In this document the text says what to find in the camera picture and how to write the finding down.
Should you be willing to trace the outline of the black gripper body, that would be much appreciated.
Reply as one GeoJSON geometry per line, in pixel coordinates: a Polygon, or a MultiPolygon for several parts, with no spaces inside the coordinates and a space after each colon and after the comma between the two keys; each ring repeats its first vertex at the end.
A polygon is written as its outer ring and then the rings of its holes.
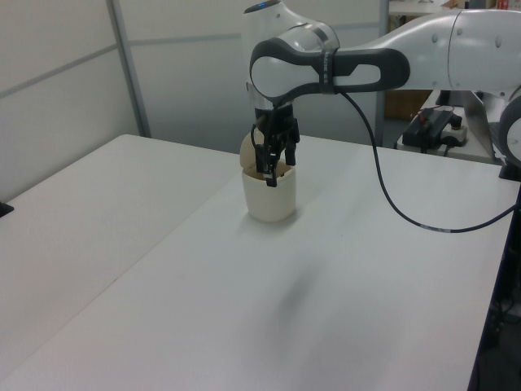
{"type": "Polygon", "coordinates": [[[286,104],[273,114],[272,110],[255,108],[256,126],[259,131],[268,138],[275,134],[282,134],[285,131],[290,132],[290,136],[296,141],[300,141],[300,132],[298,122],[294,117],[294,108],[292,104],[286,104]]]}

